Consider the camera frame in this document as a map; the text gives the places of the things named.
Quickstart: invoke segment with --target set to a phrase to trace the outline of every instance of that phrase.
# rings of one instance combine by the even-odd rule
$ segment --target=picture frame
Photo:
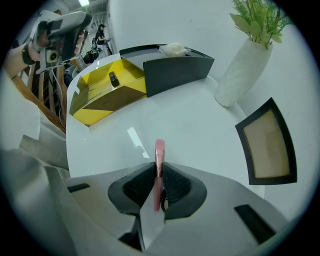
[[[294,145],[272,97],[235,128],[243,147],[250,185],[297,182]]]

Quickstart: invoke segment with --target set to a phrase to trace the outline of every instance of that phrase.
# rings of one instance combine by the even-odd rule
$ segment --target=yellow acrylic box
[[[110,81],[112,71],[117,87]],[[79,94],[74,92],[69,113],[88,127],[147,95],[144,71],[124,58],[80,77],[76,86]]]

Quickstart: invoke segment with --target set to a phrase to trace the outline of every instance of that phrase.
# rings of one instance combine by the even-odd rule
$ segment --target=white ceiling
[[[93,15],[92,29],[105,23],[108,0],[89,0],[89,5],[82,7],[79,0],[56,0],[69,8],[70,12],[84,11]]]

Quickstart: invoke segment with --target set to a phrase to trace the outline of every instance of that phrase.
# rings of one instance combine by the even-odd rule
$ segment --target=camera
[[[47,63],[57,62],[59,57],[59,52],[57,49],[46,49],[45,60]]]

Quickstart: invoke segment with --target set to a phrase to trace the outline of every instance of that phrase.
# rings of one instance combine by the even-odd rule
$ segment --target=black holder
[[[164,45],[149,44],[119,51],[121,58],[144,70],[147,97],[206,78],[215,61],[194,49],[184,57],[164,57],[158,52]]]

